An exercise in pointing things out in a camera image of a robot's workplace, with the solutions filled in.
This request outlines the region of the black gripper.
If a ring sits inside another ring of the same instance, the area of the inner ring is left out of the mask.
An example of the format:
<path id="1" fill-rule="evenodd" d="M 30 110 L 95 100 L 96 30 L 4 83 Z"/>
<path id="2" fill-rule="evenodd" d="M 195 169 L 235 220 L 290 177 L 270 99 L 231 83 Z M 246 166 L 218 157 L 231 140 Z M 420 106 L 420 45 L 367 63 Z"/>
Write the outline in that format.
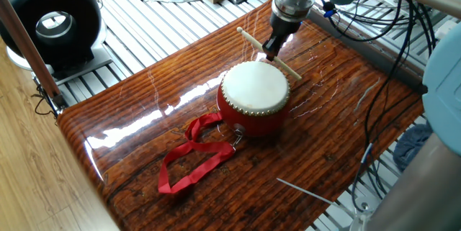
<path id="1" fill-rule="evenodd" d="M 277 55 L 283 56 L 287 52 L 291 46 L 292 34 L 299 30 L 302 22 L 287 21 L 275 12 L 272 12 L 270 24 L 272 26 L 272 34 L 262 45 L 262 49 L 267 55 L 267 60 L 273 61 Z"/>

